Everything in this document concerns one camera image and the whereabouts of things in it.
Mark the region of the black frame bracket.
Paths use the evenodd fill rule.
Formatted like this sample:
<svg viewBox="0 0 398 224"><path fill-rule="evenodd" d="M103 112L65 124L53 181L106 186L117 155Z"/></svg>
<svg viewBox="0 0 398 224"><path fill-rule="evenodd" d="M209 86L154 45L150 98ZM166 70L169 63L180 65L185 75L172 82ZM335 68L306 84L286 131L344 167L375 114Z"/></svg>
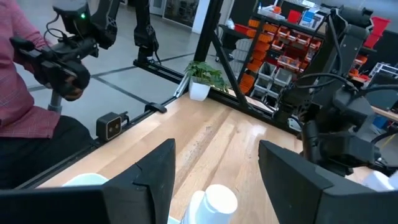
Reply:
<svg viewBox="0 0 398 224"><path fill-rule="evenodd" d="M162 114L167 112L167 108L163 106L162 104L158 104L155 102L150 102L145 105L144 111L152 111L152 112L160 112Z"/></svg>

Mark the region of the person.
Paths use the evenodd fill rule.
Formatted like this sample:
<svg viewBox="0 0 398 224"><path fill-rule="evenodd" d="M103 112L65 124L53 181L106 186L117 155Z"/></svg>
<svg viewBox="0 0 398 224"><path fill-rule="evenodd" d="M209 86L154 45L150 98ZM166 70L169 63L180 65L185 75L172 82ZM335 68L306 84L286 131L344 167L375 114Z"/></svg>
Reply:
<svg viewBox="0 0 398 224"><path fill-rule="evenodd" d="M77 119L34 105L16 65L33 68L16 54L14 36L38 48L50 45L16 0L0 0L0 190L18 187L93 140Z"/></svg>

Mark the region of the white bottle with blue label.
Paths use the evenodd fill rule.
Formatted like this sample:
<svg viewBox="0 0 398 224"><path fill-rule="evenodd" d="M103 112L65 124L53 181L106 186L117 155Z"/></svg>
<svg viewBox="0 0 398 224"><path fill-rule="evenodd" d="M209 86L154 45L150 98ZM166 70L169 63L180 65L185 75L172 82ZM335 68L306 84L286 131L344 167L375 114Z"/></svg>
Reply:
<svg viewBox="0 0 398 224"><path fill-rule="evenodd" d="M232 190L221 184L196 191L180 224L229 224L238 200Z"/></svg>

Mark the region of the green plant in white pot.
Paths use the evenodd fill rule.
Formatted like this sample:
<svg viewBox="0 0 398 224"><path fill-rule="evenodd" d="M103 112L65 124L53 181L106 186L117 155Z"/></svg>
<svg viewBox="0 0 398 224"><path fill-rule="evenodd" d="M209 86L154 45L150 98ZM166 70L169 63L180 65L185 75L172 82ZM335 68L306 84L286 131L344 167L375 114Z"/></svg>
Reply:
<svg viewBox="0 0 398 224"><path fill-rule="evenodd" d="M228 93L228 85L223 79L221 70L217 70L206 62L191 61L185 69L190 78L189 97L191 100L204 101L210 88Z"/></svg>

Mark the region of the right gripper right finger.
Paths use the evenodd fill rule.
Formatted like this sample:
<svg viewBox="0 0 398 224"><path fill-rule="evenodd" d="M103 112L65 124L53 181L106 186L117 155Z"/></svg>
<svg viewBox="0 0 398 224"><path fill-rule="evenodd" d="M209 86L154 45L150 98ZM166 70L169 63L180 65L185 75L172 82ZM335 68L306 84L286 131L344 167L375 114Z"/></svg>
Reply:
<svg viewBox="0 0 398 224"><path fill-rule="evenodd" d="M377 192L265 140L259 168L280 224L398 224L398 190Z"/></svg>

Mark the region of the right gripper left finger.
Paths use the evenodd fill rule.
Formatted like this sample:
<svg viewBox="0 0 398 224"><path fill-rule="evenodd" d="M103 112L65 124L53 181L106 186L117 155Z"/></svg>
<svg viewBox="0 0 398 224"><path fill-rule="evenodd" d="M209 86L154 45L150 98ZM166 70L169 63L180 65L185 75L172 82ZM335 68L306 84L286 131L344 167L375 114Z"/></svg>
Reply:
<svg viewBox="0 0 398 224"><path fill-rule="evenodd" d="M105 184L107 224L167 224L175 183L175 140L166 139Z"/></svg>

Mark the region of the parts bin rack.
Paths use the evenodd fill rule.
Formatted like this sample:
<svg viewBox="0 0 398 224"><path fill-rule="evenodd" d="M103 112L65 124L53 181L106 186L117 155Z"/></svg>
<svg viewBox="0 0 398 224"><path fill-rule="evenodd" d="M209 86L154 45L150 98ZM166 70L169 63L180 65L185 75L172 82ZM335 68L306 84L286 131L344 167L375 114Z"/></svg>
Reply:
<svg viewBox="0 0 398 224"><path fill-rule="evenodd" d="M325 34L285 19L249 20L233 42L229 65L242 92L275 106L282 89L299 77L322 46Z"/></svg>

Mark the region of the person's hand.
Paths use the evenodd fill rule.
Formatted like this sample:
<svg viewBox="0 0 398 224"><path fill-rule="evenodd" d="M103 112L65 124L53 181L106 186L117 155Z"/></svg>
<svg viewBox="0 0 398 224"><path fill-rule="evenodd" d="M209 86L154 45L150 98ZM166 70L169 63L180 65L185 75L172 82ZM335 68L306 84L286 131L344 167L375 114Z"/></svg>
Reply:
<svg viewBox="0 0 398 224"><path fill-rule="evenodd" d="M65 81L72 84L74 79L75 77L70 76ZM67 101L75 101L82 96L83 92L84 90L74 87L73 90L68 95L63 96L63 98Z"/></svg>

